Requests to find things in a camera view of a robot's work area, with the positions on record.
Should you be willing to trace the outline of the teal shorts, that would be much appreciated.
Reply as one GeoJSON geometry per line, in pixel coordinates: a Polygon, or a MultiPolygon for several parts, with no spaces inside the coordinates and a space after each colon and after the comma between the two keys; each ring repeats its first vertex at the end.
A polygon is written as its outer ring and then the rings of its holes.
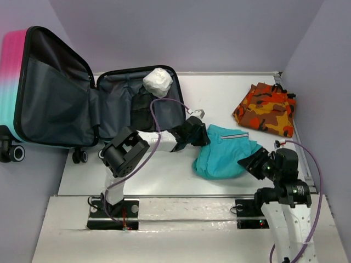
{"type": "Polygon", "coordinates": [[[251,156],[262,147],[255,140],[250,140],[247,131],[240,129],[211,124],[207,135],[210,144],[200,149],[193,162],[195,174],[207,180],[238,178],[245,171],[238,161],[251,156]]]}

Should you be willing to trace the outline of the orange camouflage shorts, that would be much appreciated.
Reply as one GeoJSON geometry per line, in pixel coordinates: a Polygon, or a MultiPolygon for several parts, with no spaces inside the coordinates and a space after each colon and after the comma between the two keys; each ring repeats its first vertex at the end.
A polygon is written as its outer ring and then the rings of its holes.
{"type": "Polygon", "coordinates": [[[232,113],[237,124],[265,133],[291,138],[296,95],[281,84],[258,83],[250,90],[232,113]]]}

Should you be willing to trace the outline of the black pouch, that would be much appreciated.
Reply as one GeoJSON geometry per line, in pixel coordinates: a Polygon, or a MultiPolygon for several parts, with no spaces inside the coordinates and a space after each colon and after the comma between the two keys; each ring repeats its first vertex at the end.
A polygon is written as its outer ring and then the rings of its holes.
{"type": "Polygon", "coordinates": [[[142,86],[138,93],[132,97],[131,126],[140,131],[149,132],[153,128],[150,104],[153,95],[142,86]]]}

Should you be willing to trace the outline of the white drawstring bag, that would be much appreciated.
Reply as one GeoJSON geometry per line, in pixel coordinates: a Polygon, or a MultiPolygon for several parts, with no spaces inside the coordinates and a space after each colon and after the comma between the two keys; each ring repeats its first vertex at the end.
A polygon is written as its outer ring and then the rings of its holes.
{"type": "Polygon", "coordinates": [[[163,68],[155,68],[143,78],[144,88],[157,98],[164,98],[171,88],[173,79],[163,68]]]}

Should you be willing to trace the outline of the pink and teal suitcase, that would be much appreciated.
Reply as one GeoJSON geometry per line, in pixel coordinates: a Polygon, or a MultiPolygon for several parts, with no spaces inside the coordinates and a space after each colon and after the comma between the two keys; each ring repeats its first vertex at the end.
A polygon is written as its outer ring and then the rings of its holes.
{"type": "MultiPolygon", "coordinates": [[[[186,119],[175,70],[162,101],[150,104],[153,128],[167,130],[186,119]]],[[[153,66],[114,70],[94,78],[88,63],[49,29],[8,32],[1,48],[1,162],[21,162],[24,144],[73,149],[75,163],[86,148],[110,141],[131,126],[131,102],[153,66]]]]}

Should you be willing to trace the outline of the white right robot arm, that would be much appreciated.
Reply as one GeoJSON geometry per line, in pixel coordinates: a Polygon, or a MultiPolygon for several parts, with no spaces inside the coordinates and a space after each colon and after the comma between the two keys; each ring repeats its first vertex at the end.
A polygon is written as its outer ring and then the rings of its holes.
{"type": "Polygon", "coordinates": [[[317,262],[313,234],[320,211],[311,219],[309,186],[298,177],[298,154],[289,148],[268,152],[260,148],[238,164],[258,180],[268,179],[272,187],[254,194],[253,210],[264,215],[272,234],[278,262],[317,262]]]}

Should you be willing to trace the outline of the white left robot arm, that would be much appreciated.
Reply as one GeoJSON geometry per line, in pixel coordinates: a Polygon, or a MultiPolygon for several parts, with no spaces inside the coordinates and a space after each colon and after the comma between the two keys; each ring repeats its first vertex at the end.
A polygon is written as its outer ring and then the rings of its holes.
{"type": "Polygon", "coordinates": [[[201,117],[190,116],[183,124],[164,131],[140,131],[125,127],[99,151],[106,176],[100,194],[101,207],[90,203],[107,218],[115,219],[124,201],[124,185],[155,152],[178,152],[187,145],[204,147],[210,144],[206,125],[201,117]]]}

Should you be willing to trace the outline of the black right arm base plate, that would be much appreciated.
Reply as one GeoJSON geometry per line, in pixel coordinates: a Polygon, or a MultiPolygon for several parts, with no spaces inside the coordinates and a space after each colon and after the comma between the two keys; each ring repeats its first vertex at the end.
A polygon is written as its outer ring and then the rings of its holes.
{"type": "Polygon", "coordinates": [[[261,210],[256,207],[254,199],[236,199],[234,214],[239,230],[268,229],[269,224],[261,210]]]}

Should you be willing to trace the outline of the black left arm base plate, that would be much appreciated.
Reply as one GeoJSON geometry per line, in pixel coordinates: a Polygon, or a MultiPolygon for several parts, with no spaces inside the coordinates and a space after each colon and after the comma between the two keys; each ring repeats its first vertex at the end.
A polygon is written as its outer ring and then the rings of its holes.
{"type": "Polygon", "coordinates": [[[88,197],[89,214],[86,227],[89,230],[139,230],[139,200],[124,199],[114,206],[107,204],[108,213],[104,210],[101,197],[88,197]]]}

